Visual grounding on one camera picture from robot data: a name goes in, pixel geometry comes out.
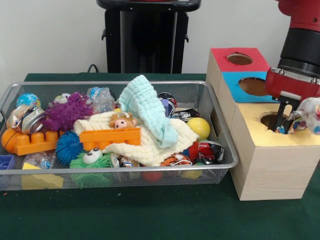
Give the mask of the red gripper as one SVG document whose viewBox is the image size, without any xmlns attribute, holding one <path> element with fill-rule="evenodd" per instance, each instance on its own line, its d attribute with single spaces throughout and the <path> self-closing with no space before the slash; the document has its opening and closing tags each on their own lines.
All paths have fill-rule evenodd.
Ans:
<svg viewBox="0 0 320 240">
<path fill-rule="evenodd" d="M 274 131 L 280 128 L 288 133 L 295 120 L 294 112 L 298 109 L 300 102 L 307 98 L 318 98 L 320 96 L 320 78 L 271 67 L 266 74 L 265 91 L 274 98 L 282 96 L 297 100 L 282 99 L 277 111 Z M 291 111 L 288 117 L 284 117 L 287 105 L 291 106 Z"/>
</svg>

